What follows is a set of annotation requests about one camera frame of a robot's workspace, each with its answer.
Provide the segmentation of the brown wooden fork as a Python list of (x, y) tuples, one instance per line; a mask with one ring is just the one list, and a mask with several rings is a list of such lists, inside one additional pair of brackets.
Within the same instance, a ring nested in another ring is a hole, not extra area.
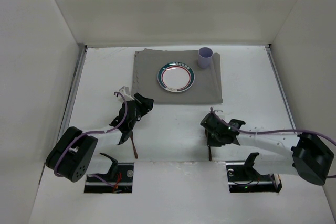
[(130, 139), (131, 139), (131, 143), (132, 143), (132, 148), (133, 148), (134, 158), (135, 158), (135, 159), (138, 159), (139, 156), (138, 156), (138, 152), (137, 152), (137, 149), (136, 149), (136, 146), (135, 146), (135, 143), (134, 143), (133, 132), (132, 132), (131, 135), (130, 135)]

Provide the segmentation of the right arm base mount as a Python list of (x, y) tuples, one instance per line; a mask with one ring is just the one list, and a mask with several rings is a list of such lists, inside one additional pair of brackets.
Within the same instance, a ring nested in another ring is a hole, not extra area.
[(244, 162), (226, 163), (230, 193), (279, 193), (282, 181), (278, 174), (259, 174)]

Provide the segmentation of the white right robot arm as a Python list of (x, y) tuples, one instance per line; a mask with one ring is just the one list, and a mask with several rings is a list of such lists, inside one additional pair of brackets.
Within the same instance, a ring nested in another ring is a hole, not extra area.
[(255, 147), (268, 151), (250, 153), (243, 167), (259, 176), (268, 174), (296, 175), (318, 186), (325, 184), (334, 153), (323, 142), (327, 136), (309, 130), (282, 129), (264, 131), (245, 121), (225, 122), (210, 111), (200, 122), (209, 137), (209, 146), (229, 144)]

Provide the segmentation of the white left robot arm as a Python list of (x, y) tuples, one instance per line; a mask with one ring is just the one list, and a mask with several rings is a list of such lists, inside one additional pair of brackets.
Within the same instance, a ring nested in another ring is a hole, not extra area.
[(133, 138), (133, 129), (138, 121), (148, 114), (154, 106), (154, 100), (139, 93), (128, 95), (121, 91), (114, 93), (121, 99), (119, 114), (111, 122), (110, 129), (83, 132), (72, 126), (66, 129), (55, 147), (51, 150), (45, 165), (54, 171), (55, 176), (77, 182), (85, 174), (98, 143), (98, 135), (107, 135), (118, 130), (121, 137), (117, 145)]

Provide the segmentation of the brown wooden spoon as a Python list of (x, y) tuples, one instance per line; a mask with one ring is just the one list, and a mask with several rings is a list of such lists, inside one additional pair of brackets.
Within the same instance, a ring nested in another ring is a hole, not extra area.
[(212, 161), (212, 150), (211, 147), (208, 146), (208, 160), (211, 162)]

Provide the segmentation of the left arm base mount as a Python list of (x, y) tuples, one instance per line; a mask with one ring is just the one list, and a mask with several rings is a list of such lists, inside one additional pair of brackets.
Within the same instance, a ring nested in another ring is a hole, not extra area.
[(87, 176), (85, 194), (130, 194), (133, 189), (134, 163), (119, 163), (112, 172)]

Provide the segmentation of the white plate green red rim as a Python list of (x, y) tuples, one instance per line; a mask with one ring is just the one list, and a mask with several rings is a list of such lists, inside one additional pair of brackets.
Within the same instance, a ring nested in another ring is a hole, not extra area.
[(157, 80), (164, 90), (180, 93), (188, 90), (194, 84), (195, 73), (186, 63), (175, 61), (160, 68)]

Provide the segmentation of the lilac plastic cup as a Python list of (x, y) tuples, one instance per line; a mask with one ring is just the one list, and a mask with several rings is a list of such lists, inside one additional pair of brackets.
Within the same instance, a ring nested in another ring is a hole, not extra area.
[(200, 68), (207, 68), (212, 60), (213, 51), (208, 47), (202, 47), (198, 50), (198, 65)]

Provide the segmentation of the grey cloth placemat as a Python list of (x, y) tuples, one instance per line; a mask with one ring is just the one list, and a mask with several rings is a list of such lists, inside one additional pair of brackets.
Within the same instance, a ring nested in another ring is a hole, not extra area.
[(198, 65), (198, 51), (144, 49), (136, 51), (132, 93), (155, 104), (221, 104), (221, 57), (213, 54), (205, 69)]

